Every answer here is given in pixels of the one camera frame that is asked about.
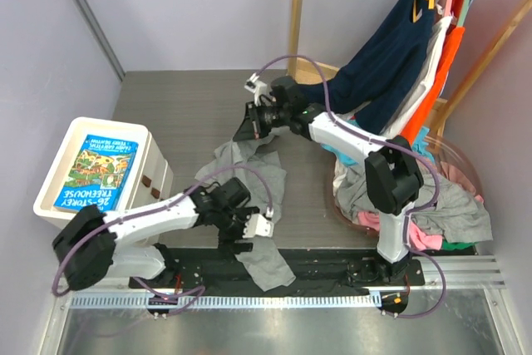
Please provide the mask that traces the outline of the navy blue hanging shirt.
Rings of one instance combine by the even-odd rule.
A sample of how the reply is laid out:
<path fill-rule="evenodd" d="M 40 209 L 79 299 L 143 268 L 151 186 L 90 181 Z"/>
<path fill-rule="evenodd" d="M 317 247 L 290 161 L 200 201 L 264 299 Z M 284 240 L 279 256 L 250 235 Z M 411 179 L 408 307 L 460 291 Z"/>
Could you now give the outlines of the navy blue hanging shirt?
<path fill-rule="evenodd" d="M 398 0 L 353 59 L 328 80 L 331 110 L 357 110 L 357 124 L 381 134 L 418 78 L 434 22 L 427 0 Z"/>

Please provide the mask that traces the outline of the blue treehouse book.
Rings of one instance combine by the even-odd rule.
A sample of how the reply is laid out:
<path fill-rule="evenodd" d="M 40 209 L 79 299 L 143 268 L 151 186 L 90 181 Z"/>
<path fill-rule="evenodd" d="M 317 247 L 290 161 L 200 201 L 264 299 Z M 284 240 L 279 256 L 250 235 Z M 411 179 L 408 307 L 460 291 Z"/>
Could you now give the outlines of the blue treehouse book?
<path fill-rule="evenodd" d="M 101 211 L 118 205 L 139 144 L 135 141 L 88 135 L 71 164 L 54 207 L 79 211 L 95 205 Z"/>

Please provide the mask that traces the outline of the grey wall trim strip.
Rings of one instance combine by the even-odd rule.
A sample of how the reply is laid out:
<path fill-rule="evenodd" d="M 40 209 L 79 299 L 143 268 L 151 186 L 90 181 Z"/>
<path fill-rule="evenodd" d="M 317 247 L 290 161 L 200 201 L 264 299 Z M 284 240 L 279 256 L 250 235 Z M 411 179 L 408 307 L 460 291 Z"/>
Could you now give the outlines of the grey wall trim strip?
<path fill-rule="evenodd" d="M 93 12 L 92 7 L 88 0 L 72 0 L 81 14 L 81 17 L 88 26 L 91 34 L 95 38 L 99 48 L 108 61 L 112 71 L 115 73 L 119 81 L 123 81 L 126 72 L 121 65 L 111 43 L 109 42 L 106 34 L 104 33 L 101 24 L 99 23 L 96 14 Z"/>

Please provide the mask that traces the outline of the pink shirt in pile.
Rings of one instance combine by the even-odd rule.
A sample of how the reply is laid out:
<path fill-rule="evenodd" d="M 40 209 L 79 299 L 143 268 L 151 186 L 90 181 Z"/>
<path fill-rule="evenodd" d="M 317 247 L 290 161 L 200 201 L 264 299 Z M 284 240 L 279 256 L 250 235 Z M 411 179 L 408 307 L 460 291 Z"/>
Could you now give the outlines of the pink shirt in pile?
<path fill-rule="evenodd" d="M 441 249 L 443 240 L 474 243 L 484 237 L 485 210 L 476 187 L 452 164 L 441 162 L 440 172 L 438 201 L 414 214 L 410 223 L 409 238 L 416 249 Z M 348 188 L 352 191 L 353 218 L 359 225 L 378 231 L 380 220 L 367 196 L 363 168 L 353 166 L 348 178 L 352 180 Z"/>

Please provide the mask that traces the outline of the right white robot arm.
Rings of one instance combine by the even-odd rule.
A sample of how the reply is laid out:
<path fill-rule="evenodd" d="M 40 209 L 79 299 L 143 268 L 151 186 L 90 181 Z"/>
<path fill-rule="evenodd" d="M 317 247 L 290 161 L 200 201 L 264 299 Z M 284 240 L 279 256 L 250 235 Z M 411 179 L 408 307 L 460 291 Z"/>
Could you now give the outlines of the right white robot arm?
<path fill-rule="evenodd" d="M 267 85 L 253 74 L 244 88 L 254 98 L 245 105 L 244 120 L 234 141 L 263 139 L 272 129 L 286 126 L 292 133 L 331 146 L 363 166 L 367 196 L 379 214 L 375 273 L 385 284 L 402 279 L 411 262 L 407 214 L 423 185 L 407 141 L 401 136 L 388 141 L 338 119 L 324 106 L 308 102 L 290 76 Z"/>

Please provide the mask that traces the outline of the turquoise shirt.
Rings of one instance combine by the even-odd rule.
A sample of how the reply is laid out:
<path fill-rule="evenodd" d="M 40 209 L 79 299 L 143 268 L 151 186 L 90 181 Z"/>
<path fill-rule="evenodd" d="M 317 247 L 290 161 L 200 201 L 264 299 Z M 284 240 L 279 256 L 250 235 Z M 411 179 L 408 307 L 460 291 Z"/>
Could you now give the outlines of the turquoise shirt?
<path fill-rule="evenodd" d="M 435 159 L 432 153 L 427 149 L 428 143 L 426 142 L 426 136 L 429 133 L 429 128 L 423 126 L 419 132 L 416 135 L 416 138 L 411 145 L 411 149 L 419 154 L 420 156 L 423 156 L 424 158 L 428 159 L 432 164 L 435 164 Z M 329 151 L 333 153 L 339 162 L 345 166 L 353 166 L 357 165 L 357 162 L 350 158 L 349 156 L 343 154 L 339 150 L 331 147 L 330 145 L 322 145 L 322 148 L 326 151 Z"/>

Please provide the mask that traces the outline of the white storage box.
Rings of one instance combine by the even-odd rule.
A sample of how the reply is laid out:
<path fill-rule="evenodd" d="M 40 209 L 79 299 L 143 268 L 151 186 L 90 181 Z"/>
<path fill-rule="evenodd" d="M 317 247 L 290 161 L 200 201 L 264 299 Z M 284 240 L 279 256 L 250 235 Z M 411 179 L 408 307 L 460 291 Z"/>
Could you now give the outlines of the white storage box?
<path fill-rule="evenodd" d="M 142 125 L 78 117 L 72 121 L 62 140 L 52 166 L 33 204 L 33 212 L 50 224 L 64 228 L 77 211 L 54 207 L 64 179 L 82 142 L 88 135 L 135 141 L 139 144 L 135 161 L 118 205 L 114 210 L 128 210 L 153 204 L 169 197 L 174 174 L 153 135 Z"/>

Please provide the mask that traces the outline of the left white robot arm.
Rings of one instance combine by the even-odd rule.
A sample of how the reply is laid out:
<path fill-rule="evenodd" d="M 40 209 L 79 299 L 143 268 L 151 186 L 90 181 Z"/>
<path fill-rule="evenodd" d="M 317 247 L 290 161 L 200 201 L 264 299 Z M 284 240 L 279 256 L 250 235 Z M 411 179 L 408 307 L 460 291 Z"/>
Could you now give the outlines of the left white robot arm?
<path fill-rule="evenodd" d="M 249 252 L 252 238 L 270 237 L 273 224 L 256 206 L 236 177 L 226 183 L 197 185 L 158 203 L 130 210 L 102 212 L 94 205 L 79 210 L 53 240 L 58 275 L 70 291 L 81 291 L 105 277 L 150 279 L 166 288 L 177 268 L 159 244 L 138 243 L 171 230 L 213 225 L 219 245 L 234 254 Z"/>

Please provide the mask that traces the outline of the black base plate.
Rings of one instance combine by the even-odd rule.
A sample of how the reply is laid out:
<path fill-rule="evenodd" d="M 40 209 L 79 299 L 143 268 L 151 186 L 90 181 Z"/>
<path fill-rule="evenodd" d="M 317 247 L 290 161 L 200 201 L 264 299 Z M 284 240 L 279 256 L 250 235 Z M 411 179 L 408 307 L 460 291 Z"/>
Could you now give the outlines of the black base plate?
<path fill-rule="evenodd" d="M 371 288 L 429 283 L 429 272 L 419 259 L 410 258 L 395 277 L 370 249 L 282 249 L 281 259 L 295 280 L 287 286 L 261 289 L 244 265 L 217 249 L 167 249 L 170 269 L 145 283 L 154 289 L 183 289 L 203 285 L 206 296 L 221 297 L 327 297 L 364 295 Z"/>

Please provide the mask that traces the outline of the grey garment in pile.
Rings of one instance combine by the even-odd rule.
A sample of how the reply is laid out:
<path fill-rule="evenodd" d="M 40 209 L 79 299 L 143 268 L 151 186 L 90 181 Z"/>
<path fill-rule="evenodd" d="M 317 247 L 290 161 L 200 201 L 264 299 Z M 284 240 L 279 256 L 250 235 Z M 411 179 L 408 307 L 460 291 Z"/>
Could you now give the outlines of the grey garment in pile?
<path fill-rule="evenodd" d="M 411 217 L 410 241 L 418 249 L 440 249 L 444 242 L 478 243 L 493 239 L 490 215 L 484 200 L 459 184 L 439 175 L 437 202 Z M 337 162 L 332 178 L 332 194 L 341 214 L 350 222 L 379 230 L 377 209 L 367 195 L 362 165 Z"/>

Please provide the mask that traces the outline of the grey t shirt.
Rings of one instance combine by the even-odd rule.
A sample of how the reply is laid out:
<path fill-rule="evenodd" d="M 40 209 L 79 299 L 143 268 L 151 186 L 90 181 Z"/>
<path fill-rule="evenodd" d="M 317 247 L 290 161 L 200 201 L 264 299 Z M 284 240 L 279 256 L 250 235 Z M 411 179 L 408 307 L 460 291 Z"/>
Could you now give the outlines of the grey t shirt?
<path fill-rule="evenodd" d="M 228 141 L 214 151 L 214 159 L 196 173 L 197 180 L 203 180 L 213 172 L 230 165 L 247 165 L 252 170 L 226 170 L 214 179 L 220 184 L 236 176 L 250 192 L 251 206 L 265 212 L 273 208 L 272 222 L 282 217 L 282 202 L 285 193 L 287 171 L 282 167 L 276 150 L 266 151 L 268 145 L 280 131 L 258 141 Z M 250 240 L 253 249 L 237 254 L 235 258 L 245 267 L 255 284 L 264 292 L 278 287 L 288 287 L 296 277 L 272 238 L 255 237 Z"/>

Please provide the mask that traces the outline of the green garment in pile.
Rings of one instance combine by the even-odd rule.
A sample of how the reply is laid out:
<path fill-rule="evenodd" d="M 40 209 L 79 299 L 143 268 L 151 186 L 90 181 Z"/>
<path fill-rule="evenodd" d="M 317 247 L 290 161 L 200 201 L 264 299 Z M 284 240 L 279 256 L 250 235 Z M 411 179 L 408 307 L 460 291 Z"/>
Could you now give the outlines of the green garment in pile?
<path fill-rule="evenodd" d="M 443 240 L 441 249 L 445 251 L 458 251 L 465 249 L 473 249 L 474 247 L 475 243 L 450 243 L 446 240 Z"/>

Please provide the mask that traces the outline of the white hanging shirt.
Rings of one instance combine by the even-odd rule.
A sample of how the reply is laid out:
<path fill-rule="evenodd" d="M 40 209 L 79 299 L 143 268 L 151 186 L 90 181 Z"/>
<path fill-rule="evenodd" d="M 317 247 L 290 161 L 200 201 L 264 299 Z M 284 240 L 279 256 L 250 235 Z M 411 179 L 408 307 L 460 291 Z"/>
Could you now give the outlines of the white hanging shirt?
<path fill-rule="evenodd" d="M 422 64 L 421 71 L 411 90 L 407 93 L 405 99 L 392 117 L 391 122 L 383 131 L 385 137 L 393 138 L 402 132 L 432 88 L 436 79 L 436 70 L 441 59 L 446 33 L 451 25 L 451 21 L 451 16 L 441 17 L 433 25 L 431 37 L 426 49 L 426 58 Z"/>

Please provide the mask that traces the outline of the orange hanging shirt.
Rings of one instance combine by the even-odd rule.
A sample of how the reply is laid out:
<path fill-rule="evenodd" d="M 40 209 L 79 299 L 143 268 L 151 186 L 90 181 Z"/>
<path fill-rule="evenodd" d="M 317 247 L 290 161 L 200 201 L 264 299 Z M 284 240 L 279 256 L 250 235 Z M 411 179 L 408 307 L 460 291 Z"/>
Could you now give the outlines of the orange hanging shirt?
<path fill-rule="evenodd" d="M 434 103 L 446 84 L 449 70 L 465 33 L 463 22 L 469 11 L 469 2 L 470 0 L 452 0 L 452 21 L 446 33 L 441 59 L 436 70 L 436 79 L 429 93 L 417 108 L 414 116 L 400 133 L 410 144 L 413 144 L 417 133 L 426 122 Z"/>

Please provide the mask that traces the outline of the wooden clothes rack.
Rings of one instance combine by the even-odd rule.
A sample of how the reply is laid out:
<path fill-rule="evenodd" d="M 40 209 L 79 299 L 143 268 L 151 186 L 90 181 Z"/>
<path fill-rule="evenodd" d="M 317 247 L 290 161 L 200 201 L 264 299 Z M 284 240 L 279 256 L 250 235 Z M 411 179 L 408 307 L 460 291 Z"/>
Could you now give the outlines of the wooden clothes rack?
<path fill-rule="evenodd" d="M 302 21 L 303 0 L 292 0 L 290 12 L 290 26 L 288 35 L 288 51 L 292 54 L 298 52 L 300 27 Z M 447 101 L 438 101 L 438 106 L 429 117 L 432 131 L 441 135 L 446 122 L 455 111 L 468 91 L 475 85 L 481 74 L 487 69 L 495 56 L 509 40 L 515 29 L 531 10 L 531 0 L 522 0 L 517 10 L 514 11 L 505 25 L 499 30 L 482 54 L 478 57 L 473 67 L 467 72 L 458 88 Z"/>

